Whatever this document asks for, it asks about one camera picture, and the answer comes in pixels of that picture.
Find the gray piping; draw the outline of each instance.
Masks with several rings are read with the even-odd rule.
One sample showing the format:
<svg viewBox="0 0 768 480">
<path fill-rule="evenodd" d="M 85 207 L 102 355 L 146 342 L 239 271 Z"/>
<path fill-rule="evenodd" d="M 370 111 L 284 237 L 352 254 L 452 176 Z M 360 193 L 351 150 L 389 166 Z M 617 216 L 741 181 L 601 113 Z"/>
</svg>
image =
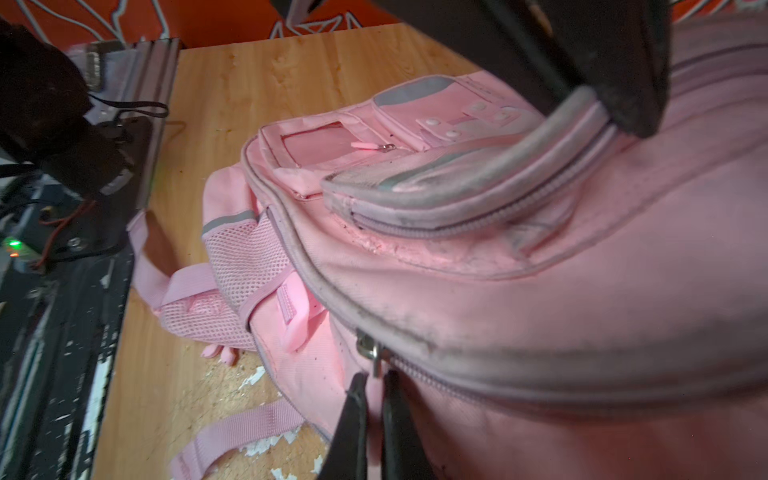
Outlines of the gray piping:
<svg viewBox="0 0 768 480">
<path fill-rule="evenodd" d="M 256 212 L 254 212 L 253 210 L 246 210 L 237 215 L 227 215 L 226 217 L 214 218 L 213 220 L 211 220 L 210 222 L 206 223 L 203 226 L 202 234 L 205 235 L 206 233 L 210 232 L 214 228 L 220 225 L 224 225 L 226 223 L 236 223 L 242 220 L 250 220 L 250 219 L 254 219 L 254 220 L 256 219 Z"/>
</svg>

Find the zipper pull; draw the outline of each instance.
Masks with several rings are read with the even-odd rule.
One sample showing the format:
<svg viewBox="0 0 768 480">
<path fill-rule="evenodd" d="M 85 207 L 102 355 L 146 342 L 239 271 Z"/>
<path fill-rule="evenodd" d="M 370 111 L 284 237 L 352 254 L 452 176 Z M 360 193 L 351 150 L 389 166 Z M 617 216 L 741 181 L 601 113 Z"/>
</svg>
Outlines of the zipper pull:
<svg viewBox="0 0 768 480">
<path fill-rule="evenodd" d="M 349 145 L 352 148 L 357 148 L 360 150 L 375 150 L 375 151 L 381 151 L 381 152 L 392 151 L 397 148 L 397 145 L 395 144 L 379 145 L 379 144 L 370 144 L 364 141 L 354 141 Z"/>
<path fill-rule="evenodd" d="M 382 360 L 384 358 L 384 346 L 376 342 L 370 335 L 357 331 L 357 353 L 373 361 L 373 378 L 382 376 Z"/>
</svg>

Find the backpack strap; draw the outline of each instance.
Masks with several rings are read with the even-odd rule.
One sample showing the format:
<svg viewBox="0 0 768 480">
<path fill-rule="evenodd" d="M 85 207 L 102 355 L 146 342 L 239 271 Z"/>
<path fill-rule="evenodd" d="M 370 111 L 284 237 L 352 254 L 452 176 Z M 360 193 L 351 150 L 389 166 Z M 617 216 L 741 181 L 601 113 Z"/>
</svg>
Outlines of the backpack strap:
<svg viewBox="0 0 768 480">
<path fill-rule="evenodd" d="M 293 430 L 304 418 L 285 399 L 207 425 L 170 462 L 174 480 L 201 480 L 224 453 Z"/>
<path fill-rule="evenodd" d="M 135 256 L 133 284 L 144 302 L 153 309 L 159 309 L 198 293 L 217 290 L 214 271 L 209 263 L 186 266 L 171 277 L 157 269 L 144 254 L 144 244 L 149 236 L 146 216 L 146 211 L 140 211 L 127 227 Z"/>
</svg>

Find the wooden tabletop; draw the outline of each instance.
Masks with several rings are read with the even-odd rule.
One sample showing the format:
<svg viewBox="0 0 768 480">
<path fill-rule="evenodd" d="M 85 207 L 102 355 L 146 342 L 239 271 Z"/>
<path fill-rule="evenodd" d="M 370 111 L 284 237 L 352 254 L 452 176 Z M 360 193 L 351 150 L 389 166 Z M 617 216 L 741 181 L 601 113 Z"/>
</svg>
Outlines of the wooden tabletop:
<svg viewBox="0 0 768 480">
<path fill-rule="evenodd" d="M 207 261 L 205 180 L 238 162 L 262 125 L 355 104 L 411 78 L 476 69 L 404 25 L 182 51 L 150 198 L 167 242 L 153 233 L 150 256 L 168 273 Z M 162 330 L 131 292 L 94 479 L 168 480 L 168 462 L 205 425 L 278 398 L 267 376 L 254 381 L 257 354 L 228 367 L 201 358 L 203 347 Z M 208 478 L 314 478 L 323 441 L 306 426 L 290 439 L 263 453 L 232 451 Z"/>
</svg>

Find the mesh side pocket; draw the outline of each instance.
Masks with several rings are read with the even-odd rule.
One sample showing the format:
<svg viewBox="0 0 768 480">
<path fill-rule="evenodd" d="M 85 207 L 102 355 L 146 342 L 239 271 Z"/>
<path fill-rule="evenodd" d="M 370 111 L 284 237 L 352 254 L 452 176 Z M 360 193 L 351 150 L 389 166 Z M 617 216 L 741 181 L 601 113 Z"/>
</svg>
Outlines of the mesh side pocket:
<svg viewBox="0 0 768 480">
<path fill-rule="evenodd" d="M 160 322 L 174 335 L 236 349 L 256 350 L 253 336 L 245 331 L 237 314 L 218 290 L 168 303 L 161 309 Z"/>
<path fill-rule="evenodd" d="M 235 311 L 290 264 L 266 216 L 212 230 L 203 242 L 221 294 Z"/>
</svg>

